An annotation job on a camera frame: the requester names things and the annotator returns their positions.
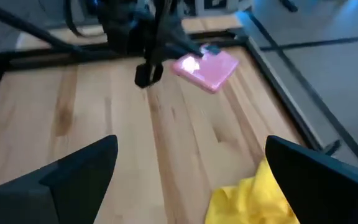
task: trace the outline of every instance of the yellow cloth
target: yellow cloth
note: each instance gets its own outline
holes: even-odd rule
[[[255,177],[213,192],[205,224],[299,224],[266,158]]]

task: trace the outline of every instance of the gray floor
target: gray floor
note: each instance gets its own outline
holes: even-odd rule
[[[278,0],[254,1],[253,14],[278,45],[358,37],[358,0],[293,0],[299,7],[296,13],[288,12]],[[41,27],[63,23],[61,0],[40,2],[0,0],[0,6]],[[246,13],[238,13],[238,16],[259,46],[270,46]],[[13,49],[17,34],[16,30],[0,23],[0,49]],[[358,43],[293,49],[284,53],[358,143]],[[321,144],[341,139],[278,54],[266,52],[265,57]],[[358,166],[358,159],[346,144],[334,156]]]

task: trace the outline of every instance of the wood grain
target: wood grain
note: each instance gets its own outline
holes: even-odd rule
[[[194,32],[239,23],[229,16],[183,25]],[[53,33],[75,43],[103,41]],[[48,47],[25,34],[19,45]],[[214,95],[169,69],[151,88],[137,88],[141,58],[6,74],[0,184],[116,134],[116,169],[95,223],[203,223],[213,189],[254,175],[267,135],[298,141],[250,56],[227,50],[240,66]]]

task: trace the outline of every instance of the pink object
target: pink object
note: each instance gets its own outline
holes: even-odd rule
[[[239,61],[225,51],[221,50],[214,55],[203,47],[202,58],[192,54],[185,55],[173,64],[173,71],[196,86],[210,93],[216,93],[233,74]]]

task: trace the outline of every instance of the black metal frame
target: black metal frame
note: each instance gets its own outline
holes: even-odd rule
[[[141,57],[143,55],[118,55],[109,49],[108,43],[72,45],[50,35],[47,31],[23,21],[16,16],[0,9],[0,21],[9,24],[16,29],[23,30],[35,37],[48,42],[50,49],[21,50],[15,52],[1,52],[0,63],[5,65],[0,67],[0,81],[4,72],[14,70],[25,70],[33,68],[66,66],[77,63],[94,62],[98,60],[114,60],[118,58]],[[244,48],[254,59],[256,66],[266,79],[267,83],[274,90],[277,98],[281,101],[290,119],[295,124],[298,132],[301,134],[305,144],[314,150],[322,151],[323,146],[316,140],[307,123],[304,121],[291,99],[280,86],[275,75],[264,62],[259,54],[259,50],[252,43],[249,36],[244,30],[229,29],[217,32],[202,32],[190,34],[190,37],[199,44],[212,43],[218,47],[235,47]]]

